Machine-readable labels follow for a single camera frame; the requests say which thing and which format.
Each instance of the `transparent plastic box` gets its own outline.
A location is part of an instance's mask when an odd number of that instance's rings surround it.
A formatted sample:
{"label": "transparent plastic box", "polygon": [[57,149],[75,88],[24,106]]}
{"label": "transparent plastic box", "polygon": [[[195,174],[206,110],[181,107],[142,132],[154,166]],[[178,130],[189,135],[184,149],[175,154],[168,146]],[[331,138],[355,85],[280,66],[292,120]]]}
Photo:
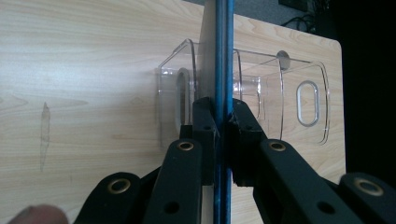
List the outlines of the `transparent plastic box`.
{"label": "transparent plastic box", "polygon": [[[178,138],[181,124],[192,124],[199,95],[198,44],[186,39],[158,67],[161,148]],[[330,128],[330,91],[321,62],[235,49],[233,98],[246,102],[267,137],[291,144],[323,145]]]}

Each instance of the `finger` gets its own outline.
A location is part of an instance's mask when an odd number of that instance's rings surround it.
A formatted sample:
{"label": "finger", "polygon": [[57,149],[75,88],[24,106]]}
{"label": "finger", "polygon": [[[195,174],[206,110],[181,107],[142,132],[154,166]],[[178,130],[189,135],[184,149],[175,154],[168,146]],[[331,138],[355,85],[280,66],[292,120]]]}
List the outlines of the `finger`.
{"label": "finger", "polygon": [[60,208],[41,204],[23,209],[8,224],[68,224],[68,220]]}

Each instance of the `wood grain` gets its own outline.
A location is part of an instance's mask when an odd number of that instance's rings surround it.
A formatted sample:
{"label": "wood grain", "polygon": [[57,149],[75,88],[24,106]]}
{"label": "wood grain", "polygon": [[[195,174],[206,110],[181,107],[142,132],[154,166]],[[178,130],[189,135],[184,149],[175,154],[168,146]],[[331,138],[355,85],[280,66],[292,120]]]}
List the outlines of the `wood grain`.
{"label": "wood grain", "polygon": [[[177,0],[0,1],[1,223],[38,203],[60,206],[72,222],[105,176],[143,176],[161,165],[154,71],[185,38],[198,41],[202,15],[203,7]],[[234,27],[238,49],[283,49],[325,64],[329,140],[295,147],[338,181],[345,171],[339,44],[240,16]],[[233,188],[232,221],[261,223],[251,189]]]}

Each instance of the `light wood surface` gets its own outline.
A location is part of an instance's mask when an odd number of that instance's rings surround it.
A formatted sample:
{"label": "light wood surface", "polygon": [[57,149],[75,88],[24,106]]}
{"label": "light wood surface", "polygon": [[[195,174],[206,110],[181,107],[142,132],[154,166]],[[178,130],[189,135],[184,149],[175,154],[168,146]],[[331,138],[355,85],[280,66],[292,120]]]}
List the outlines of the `light wood surface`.
{"label": "light wood surface", "polygon": [[[176,0],[0,0],[0,223],[38,203],[60,206],[73,222],[107,175],[143,176],[161,165],[154,70],[185,38],[199,40],[203,9]],[[238,49],[324,63],[329,139],[294,147],[338,182],[338,42],[240,16],[234,28]],[[261,223],[251,189],[233,188],[232,200],[233,223]]]}

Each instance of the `dark background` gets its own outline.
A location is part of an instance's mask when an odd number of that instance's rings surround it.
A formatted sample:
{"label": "dark background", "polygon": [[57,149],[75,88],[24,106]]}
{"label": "dark background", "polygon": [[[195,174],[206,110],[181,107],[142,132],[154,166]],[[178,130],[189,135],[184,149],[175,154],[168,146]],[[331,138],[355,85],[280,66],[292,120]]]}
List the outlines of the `dark background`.
{"label": "dark background", "polygon": [[[203,4],[205,0],[187,0]],[[234,0],[234,13],[337,40],[342,47],[346,171],[396,188],[392,1]]]}

